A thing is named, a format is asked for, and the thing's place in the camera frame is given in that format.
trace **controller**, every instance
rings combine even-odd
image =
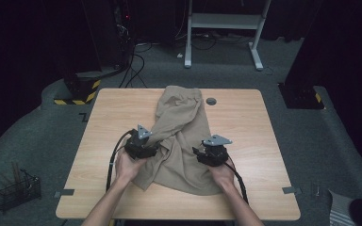
[[[131,137],[125,142],[125,151],[133,159],[155,156],[158,146],[156,144],[154,146],[145,146],[151,135],[152,132],[148,131],[143,126],[138,125],[138,130],[132,129]]]
[[[232,143],[232,141],[227,138],[213,135],[209,139],[202,140],[202,145],[205,146],[204,153],[201,153],[196,148],[192,147],[192,149],[193,153],[196,154],[198,162],[210,167],[218,167],[228,160],[228,152],[223,145],[230,143]]]

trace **gray carpet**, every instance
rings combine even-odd
[[[326,109],[287,109],[277,83],[284,82],[301,41],[262,40],[258,51],[266,69],[255,70],[250,53],[241,43],[217,43],[209,50],[192,50],[192,68],[184,69],[184,48],[142,45],[138,54],[145,60],[140,72],[148,88],[177,85],[186,88],[259,89],[268,108],[290,181],[303,193],[296,196],[302,216],[297,221],[266,221],[266,225],[329,225],[331,199],[325,192],[319,200],[310,195],[311,182],[319,180],[321,189],[351,198],[362,198],[362,159],[347,135],[327,91],[315,87]],[[196,40],[197,47],[210,45]],[[141,60],[135,57],[133,68]],[[104,78],[99,89],[117,88],[123,73]],[[86,123],[79,113],[91,113],[91,105],[55,105],[62,81],[48,86],[41,94],[41,106],[14,123],[0,138],[0,188],[11,178],[11,162],[41,178],[40,200],[24,203],[5,214],[0,225],[61,225],[56,217],[60,191],[74,161]],[[143,88],[136,78],[132,87]],[[79,225],[70,219],[65,225]]]

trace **person's left hand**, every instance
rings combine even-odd
[[[119,150],[115,167],[116,167],[116,179],[125,180],[127,183],[132,181],[140,171],[140,167],[146,163],[148,159],[132,159],[125,149]]]

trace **wooden table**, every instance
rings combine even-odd
[[[59,218],[85,218],[105,193],[108,162],[122,134],[155,123],[157,100],[164,89],[101,89],[61,196]],[[261,219],[295,220],[300,210],[263,102],[255,89],[201,89],[211,134],[233,140],[225,147],[246,185],[249,202]],[[114,218],[234,219],[223,194],[196,196],[157,184],[143,191],[130,184]]]

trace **person's right hand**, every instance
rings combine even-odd
[[[140,167],[146,163],[148,159],[132,159],[128,153],[122,148],[116,159],[116,179],[125,180],[127,183],[132,181],[140,171]]]
[[[232,163],[232,161],[229,158],[226,161],[226,163],[229,166],[231,166],[232,168],[235,168],[234,164]],[[207,167],[210,170],[214,181],[222,190],[227,189],[229,186],[234,186],[235,174],[227,166],[222,164],[221,166],[218,166],[218,167],[210,167],[210,166],[207,166]]]

